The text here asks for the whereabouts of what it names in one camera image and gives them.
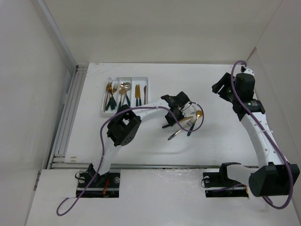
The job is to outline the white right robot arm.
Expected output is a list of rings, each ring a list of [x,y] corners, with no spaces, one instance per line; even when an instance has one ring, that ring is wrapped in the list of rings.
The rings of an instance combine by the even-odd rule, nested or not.
[[[231,102],[233,111],[246,129],[253,144],[258,169],[240,163],[221,165],[218,180],[222,185],[237,181],[248,186],[255,197],[291,195],[300,170],[297,164],[284,163],[287,159],[277,153],[277,145],[267,124],[265,109],[254,96],[253,71],[246,69],[235,78],[230,73],[212,86],[212,91]]]

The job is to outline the silver fork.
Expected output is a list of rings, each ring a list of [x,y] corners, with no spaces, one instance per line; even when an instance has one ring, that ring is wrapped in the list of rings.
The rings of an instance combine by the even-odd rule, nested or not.
[[[195,118],[189,118],[188,121],[186,121],[182,126],[186,129],[190,126],[192,126],[192,124],[195,122]],[[172,134],[169,138],[168,141],[173,139],[175,136],[177,136],[180,132],[182,131],[182,129],[178,130],[177,132],[175,132],[174,134]]]

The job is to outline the copper knife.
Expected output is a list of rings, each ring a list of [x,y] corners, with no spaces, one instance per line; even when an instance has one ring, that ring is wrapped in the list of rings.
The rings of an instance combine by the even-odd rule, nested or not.
[[[147,104],[147,86],[144,86],[143,88],[144,91],[144,105]]]

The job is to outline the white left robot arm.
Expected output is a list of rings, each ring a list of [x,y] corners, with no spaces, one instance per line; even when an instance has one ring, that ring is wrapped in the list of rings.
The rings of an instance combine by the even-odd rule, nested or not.
[[[100,128],[102,152],[99,160],[92,161],[88,167],[90,183],[96,187],[104,184],[113,159],[121,147],[133,141],[141,123],[164,116],[167,125],[163,128],[172,127],[184,119],[189,103],[190,99],[181,91],[176,96],[164,95],[143,106],[121,106]]]

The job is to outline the silver spoon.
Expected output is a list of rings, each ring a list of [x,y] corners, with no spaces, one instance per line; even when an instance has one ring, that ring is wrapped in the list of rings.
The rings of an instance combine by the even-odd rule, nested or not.
[[[120,94],[125,94],[127,91],[131,89],[131,84],[129,82],[123,82],[120,85],[121,90],[119,91]]]

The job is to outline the gold spoon green handle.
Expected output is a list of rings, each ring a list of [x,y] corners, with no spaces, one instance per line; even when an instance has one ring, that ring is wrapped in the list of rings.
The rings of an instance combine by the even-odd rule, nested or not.
[[[194,129],[194,126],[195,126],[197,120],[198,120],[200,117],[203,116],[203,112],[202,112],[201,110],[198,110],[198,111],[196,112],[196,116],[197,116],[196,119],[194,120],[193,124],[192,124],[191,127],[190,127],[190,131],[187,133],[187,136],[188,136],[188,137],[191,135],[191,131]]]
[[[125,100],[127,100],[127,105],[130,106],[130,100],[129,97],[127,96],[127,92],[122,97],[122,105],[124,104]]]
[[[119,91],[119,95],[120,95],[120,98],[119,98],[119,105],[118,105],[118,108],[120,108],[122,106],[122,97],[123,95],[125,94],[126,90],[125,89],[120,89]]]

